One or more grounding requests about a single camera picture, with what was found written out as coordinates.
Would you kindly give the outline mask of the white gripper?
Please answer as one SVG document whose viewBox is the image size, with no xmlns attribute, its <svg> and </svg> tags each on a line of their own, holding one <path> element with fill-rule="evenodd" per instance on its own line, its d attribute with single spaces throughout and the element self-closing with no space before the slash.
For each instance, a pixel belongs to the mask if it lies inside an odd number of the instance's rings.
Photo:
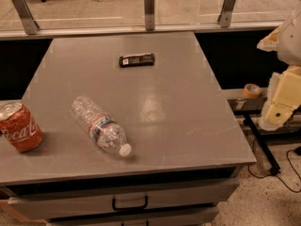
<svg viewBox="0 0 301 226">
<path fill-rule="evenodd" d="M 282 127 L 301 105 L 301 5 L 298 5 L 281 27 L 274 29 L 257 44 L 257 48 L 277 50 L 279 60 L 289 66 L 283 73 L 272 73 L 259 126 L 265 131 Z"/>
</svg>

